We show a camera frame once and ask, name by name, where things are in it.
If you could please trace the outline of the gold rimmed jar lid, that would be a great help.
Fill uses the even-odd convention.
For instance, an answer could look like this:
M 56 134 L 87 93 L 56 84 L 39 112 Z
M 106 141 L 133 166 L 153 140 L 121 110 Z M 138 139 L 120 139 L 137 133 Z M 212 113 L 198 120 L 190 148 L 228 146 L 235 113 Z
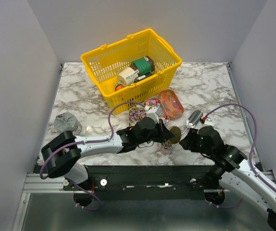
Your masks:
M 177 144 L 181 140 L 182 132 L 181 129 L 177 126 L 171 126 L 169 131 L 174 135 L 173 138 L 169 139 L 171 144 Z

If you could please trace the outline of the clear plastic candy jar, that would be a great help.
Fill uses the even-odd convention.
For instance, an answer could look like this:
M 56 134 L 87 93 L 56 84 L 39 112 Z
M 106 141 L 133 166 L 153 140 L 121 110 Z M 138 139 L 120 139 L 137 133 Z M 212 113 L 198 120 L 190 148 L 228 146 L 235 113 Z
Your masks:
M 162 143 L 159 150 L 164 155 L 170 155 L 173 152 L 173 144 L 170 142 Z

